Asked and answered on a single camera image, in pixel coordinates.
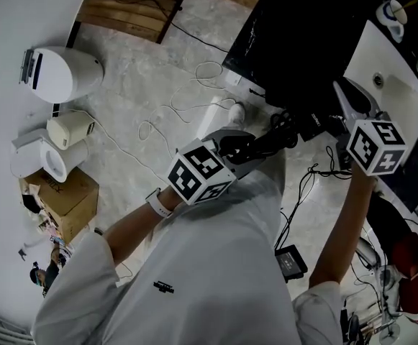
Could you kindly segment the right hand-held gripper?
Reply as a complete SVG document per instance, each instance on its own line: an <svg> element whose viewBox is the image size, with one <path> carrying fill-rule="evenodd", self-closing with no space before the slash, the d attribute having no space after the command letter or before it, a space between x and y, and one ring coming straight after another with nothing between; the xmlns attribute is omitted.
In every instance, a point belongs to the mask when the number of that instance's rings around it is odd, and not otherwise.
<svg viewBox="0 0 418 345"><path fill-rule="evenodd" d="M390 175L400 166L408 146L399 125L361 85L343 78L333 87L342 109L347 133L338 138L337 156L341 170L356 162L368 176Z"/></svg>

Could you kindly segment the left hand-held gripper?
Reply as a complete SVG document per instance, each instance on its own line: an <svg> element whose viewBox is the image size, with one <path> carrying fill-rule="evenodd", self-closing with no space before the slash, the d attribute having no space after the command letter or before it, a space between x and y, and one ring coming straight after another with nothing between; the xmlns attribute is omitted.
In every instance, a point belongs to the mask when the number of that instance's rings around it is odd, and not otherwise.
<svg viewBox="0 0 418 345"><path fill-rule="evenodd" d="M239 129L223 128L213 132L213 138L194 139L177 151L168 168L166 180L187 205L212 201L227 191L236 180L257 169L265 157L236 154L221 156L219 146L225 137L256 136Z"/></svg>

